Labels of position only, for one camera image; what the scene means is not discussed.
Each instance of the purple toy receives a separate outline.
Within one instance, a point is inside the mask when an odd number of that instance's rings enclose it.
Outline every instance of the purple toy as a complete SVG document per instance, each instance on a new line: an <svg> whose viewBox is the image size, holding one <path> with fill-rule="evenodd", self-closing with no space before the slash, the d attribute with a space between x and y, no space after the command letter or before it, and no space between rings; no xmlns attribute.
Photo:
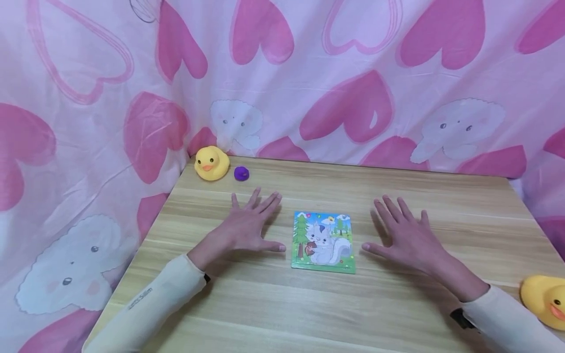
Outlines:
<svg viewBox="0 0 565 353"><path fill-rule="evenodd" d="M233 171L233 176L236 178L236 180L246 181L247 179L249 179L249 170L240 165Z"/></svg>

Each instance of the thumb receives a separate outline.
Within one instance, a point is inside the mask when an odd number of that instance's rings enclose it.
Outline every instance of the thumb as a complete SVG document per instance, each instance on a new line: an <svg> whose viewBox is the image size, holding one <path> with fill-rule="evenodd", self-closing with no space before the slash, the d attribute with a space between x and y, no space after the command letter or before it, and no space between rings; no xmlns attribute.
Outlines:
<svg viewBox="0 0 565 353"><path fill-rule="evenodd" d="M361 247L363 248L363 250L370 252L372 254L378 255L378 256L382 256L383 258L390 258L390 247L386 247L386 246L382 246L382 245L378 245L375 243L364 243L363 245L361 245Z"/></svg>
<svg viewBox="0 0 565 353"><path fill-rule="evenodd" d="M285 252L286 246L279 242L272 242L268 240L263 240L259 246L260 250L264 251L274 251L274 252Z"/></svg>

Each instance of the wooden table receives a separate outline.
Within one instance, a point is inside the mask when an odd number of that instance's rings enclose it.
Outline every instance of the wooden table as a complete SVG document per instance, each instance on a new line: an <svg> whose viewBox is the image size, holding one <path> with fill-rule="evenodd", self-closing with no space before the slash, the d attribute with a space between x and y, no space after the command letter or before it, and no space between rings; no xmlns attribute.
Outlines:
<svg viewBox="0 0 565 353"><path fill-rule="evenodd" d="M173 314L147 352L482 352L475 332L448 317L457 301L422 274L360 252L379 242L372 200L402 196L428 210L445 247L481 278L518 297L530 274L564 266L504 178L232 158L251 178L201 180L189 164L104 309L89 340L172 258L221 223L230 193L283 195L266 237L290 250L293 212L348 213L357 273L292 269L287 254L233 254L208 269L202 293Z"/></svg>

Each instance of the fabric backdrop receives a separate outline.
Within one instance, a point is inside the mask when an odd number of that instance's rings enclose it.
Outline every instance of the fabric backdrop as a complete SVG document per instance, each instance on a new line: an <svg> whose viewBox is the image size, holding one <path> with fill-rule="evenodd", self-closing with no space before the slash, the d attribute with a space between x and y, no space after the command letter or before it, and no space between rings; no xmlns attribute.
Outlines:
<svg viewBox="0 0 565 353"><path fill-rule="evenodd" d="M565 255L565 0L0 11L0 341L78 352L187 160L515 178Z"/></svg>

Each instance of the pink heart outline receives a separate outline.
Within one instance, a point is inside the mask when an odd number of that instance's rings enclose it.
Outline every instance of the pink heart outline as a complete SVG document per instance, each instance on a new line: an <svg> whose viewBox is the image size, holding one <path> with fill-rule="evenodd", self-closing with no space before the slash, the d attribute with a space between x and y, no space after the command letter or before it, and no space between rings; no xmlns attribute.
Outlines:
<svg viewBox="0 0 565 353"><path fill-rule="evenodd" d="M126 82L133 75L133 56L126 45L113 33L111 33L105 27L94 22L92 19L84 16L80 12L74 10L73 8L65 5L60 0L45 0L49 2L54 7L61 10L63 13L73 18L80 24L82 24L86 29L90 30L100 39L104 40L108 45L114 48L118 54L121 56L125 63L125 70L122 74L114 77L97 77L95 79L94 88L89 93L79 93L73 87L68 85L57 69L55 63L49 55L47 49L47 44L45 42L45 34L43 32L43 26L41 22L41 10L40 10L40 0L28 0L27 2L27 17L26 22L28 26L28 32L31 36L33 45L35 46L37 53L39 54L41 61L45 65L47 72L59 88L59 90L66 95L70 100L78 104L89 105L95 103L100 99L104 91L104 84L121 84Z"/></svg>
<svg viewBox="0 0 565 353"><path fill-rule="evenodd" d="M146 91L132 99L124 121L124 151L141 181L157 180L168 150L181 150L189 132L190 120L175 102Z"/></svg>
<svg viewBox="0 0 565 353"><path fill-rule="evenodd" d="M269 0L238 0L229 31L232 60L246 65L261 47L273 65L286 62L294 52L294 37L283 13Z"/></svg>
<svg viewBox="0 0 565 353"><path fill-rule="evenodd" d="M404 36L399 63L422 65L441 50L441 64L457 70L471 63L485 39L483 0L434 0Z"/></svg>
<svg viewBox="0 0 565 353"><path fill-rule="evenodd" d="M557 42L565 36L564 17L565 0L554 0L526 27L514 49L521 54L533 54Z"/></svg>
<svg viewBox="0 0 565 353"><path fill-rule="evenodd" d="M208 60L180 14L167 2L161 3L155 62L159 73L172 84L181 63L195 79L208 72Z"/></svg>
<svg viewBox="0 0 565 353"><path fill-rule="evenodd" d="M79 352L101 313L78 309L41 329L18 353Z"/></svg>
<svg viewBox="0 0 565 353"><path fill-rule="evenodd" d="M374 114L377 122L371 127ZM344 125L354 143L365 143L382 134L393 120L390 89L376 70L347 79L327 91L300 122L303 140L325 137Z"/></svg>
<svg viewBox="0 0 565 353"><path fill-rule="evenodd" d="M310 162L306 152L292 142L290 137L285 136L272 141L259 149L258 158L298 160L300 162Z"/></svg>
<svg viewBox="0 0 565 353"><path fill-rule="evenodd" d="M524 146L516 145L466 160L456 168L455 173L517 179L526 172L527 164Z"/></svg>
<svg viewBox="0 0 565 353"><path fill-rule="evenodd" d="M331 39L331 31L333 27L333 23L336 20L337 15L339 14L340 8L343 5L345 0L335 0L328 14L328 18L325 21L325 26L322 31L322 47L324 48L325 52L329 55L340 55L355 47L358 52L365 55L373 55L377 54L383 49L385 49L395 38L400 30L400 26L402 24L402 17L403 17L403 9L402 9L402 0L388 0L389 9L390 9L390 22L389 28L386 32L385 38L376 46L368 47L362 44L357 39L352 39L349 42L335 46L332 43Z"/></svg>
<svg viewBox="0 0 565 353"><path fill-rule="evenodd" d="M359 164L366 167L429 171L427 160L422 163L410 161L410 156L415 148L416 142L407 137L389 137L367 153Z"/></svg>
<svg viewBox="0 0 565 353"><path fill-rule="evenodd" d="M140 200L139 206L137 207L137 227L140 231L140 244L145 240L153 222L157 219L168 197L169 194L162 193L144 197Z"/></svg>
<svg viewBox="0 0 565 353"><path fill-rule="evenodd" d="M41 166L55 156L57 139L37 115L0 103L0 211L16 206L24 195L25 181L18 161Z"/></svg>
<svg viewBox="0 0 565 353"><path fill-rule="evenodd" d="M536 217L536 222L557 253L565 260L565 215Z"/></svg>
<svg viewBox="0 0 565 353"><path fill-rule="evenodd" d="M545 141L544 151L565 159L565 128L557 131Z"/></svg>

